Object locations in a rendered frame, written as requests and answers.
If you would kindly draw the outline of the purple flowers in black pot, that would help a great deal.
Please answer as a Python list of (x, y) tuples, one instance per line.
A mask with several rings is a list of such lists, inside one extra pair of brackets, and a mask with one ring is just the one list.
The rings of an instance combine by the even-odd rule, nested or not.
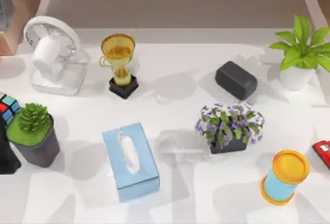
[(212, 154), (246, 150), (262, 139), (265, 118), (246, 102), (203, 106), (195, 129), (207, 141)]

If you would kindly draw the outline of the white desk fan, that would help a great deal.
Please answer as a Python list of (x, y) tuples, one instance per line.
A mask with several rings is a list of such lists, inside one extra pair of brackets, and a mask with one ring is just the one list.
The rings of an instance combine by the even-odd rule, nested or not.
[(38, 92), (73, 96), (83, 83), (88, 58), (80, 51), (78, 34), (67, 23), (36, 16), (24, 27), (24, 39), (33, 49), (30, 84)]

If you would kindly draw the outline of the multicoloured puzzle cube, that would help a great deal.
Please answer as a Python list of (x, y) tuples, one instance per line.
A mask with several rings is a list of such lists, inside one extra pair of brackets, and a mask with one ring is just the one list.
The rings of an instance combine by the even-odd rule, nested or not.
[(0, 117), (3, 119), (6, 126), (11, 123), (19, 110), (20, 105), (15, 98), (0, 92)]

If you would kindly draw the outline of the green plant in white pot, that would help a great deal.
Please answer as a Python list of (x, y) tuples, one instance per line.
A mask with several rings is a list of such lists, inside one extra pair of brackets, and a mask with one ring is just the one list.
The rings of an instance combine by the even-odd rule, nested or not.
[(294, 16), (293, 31), (275, 33), (282, 40), (269, 48), (283, 51), (279, 81), (290, 91), (303, 89), (316, 74), (318, 67), (330, 73), (330, 42), (325, 38), (330, 33), (327, 26), (312, 31), (311, 22), (305, 16)]

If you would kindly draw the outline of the black rounded speaker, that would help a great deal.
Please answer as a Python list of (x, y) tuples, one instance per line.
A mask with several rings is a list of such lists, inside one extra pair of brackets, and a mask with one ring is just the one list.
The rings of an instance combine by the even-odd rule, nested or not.
[(257, 78), (237, 65), (227, 61), (219, 67), (215, 74), (216, 83), (238, 100), (246, 100), (257, 89)]

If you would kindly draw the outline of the blue and yellow can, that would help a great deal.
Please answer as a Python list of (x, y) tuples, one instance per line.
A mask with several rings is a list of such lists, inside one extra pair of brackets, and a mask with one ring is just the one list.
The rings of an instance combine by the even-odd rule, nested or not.
[(291, 149), (281, 150), (273, 157), (271, 169), (261, 181), (260, 192), (270, 204), (286, 205), (309, 172), (309, 162), (303, 154)]

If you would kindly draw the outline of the light blue tissue box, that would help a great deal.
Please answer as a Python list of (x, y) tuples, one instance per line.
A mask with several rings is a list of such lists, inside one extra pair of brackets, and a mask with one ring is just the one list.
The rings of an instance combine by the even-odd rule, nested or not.
[(121, 202), (159, 191), (158, 168), (140, 123), (103, 132), (102, 136)]

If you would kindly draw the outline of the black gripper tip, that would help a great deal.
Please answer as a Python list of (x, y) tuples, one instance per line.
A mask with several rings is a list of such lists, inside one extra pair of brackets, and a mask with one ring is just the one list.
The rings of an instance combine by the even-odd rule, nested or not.
[(21, 162), (10, 147), (5, 121), (0, 117), (0, 175), (12, 175), (21, 167)]

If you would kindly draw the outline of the gold trophy on black base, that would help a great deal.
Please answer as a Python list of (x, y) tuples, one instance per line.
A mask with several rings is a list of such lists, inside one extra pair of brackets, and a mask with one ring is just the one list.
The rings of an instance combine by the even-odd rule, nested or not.
[(100, 67), (109, 67), (113, 74), (109, 80), (109, 91), (127, 99), (139, 86), (136, 76), (125, 67), (134, 55), (136, 29), (129, 35), (116, 33), (106, 37), (101, 43)]

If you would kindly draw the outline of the red and white object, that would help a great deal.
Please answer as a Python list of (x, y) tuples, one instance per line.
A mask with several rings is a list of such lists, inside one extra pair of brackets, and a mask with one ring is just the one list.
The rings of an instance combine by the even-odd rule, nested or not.
[(312, 145), (313, 150), (330, 170), (330, 140), (322, 140)]

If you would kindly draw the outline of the succulent in dark grey pot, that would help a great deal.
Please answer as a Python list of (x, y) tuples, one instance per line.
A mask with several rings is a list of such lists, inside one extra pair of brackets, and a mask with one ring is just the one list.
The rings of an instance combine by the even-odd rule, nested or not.
[(42, 104), (30, 102), (20, 108), (6, 135), (25, 160), (35, 166), (50, 167), (60, 151), (53, 116)]

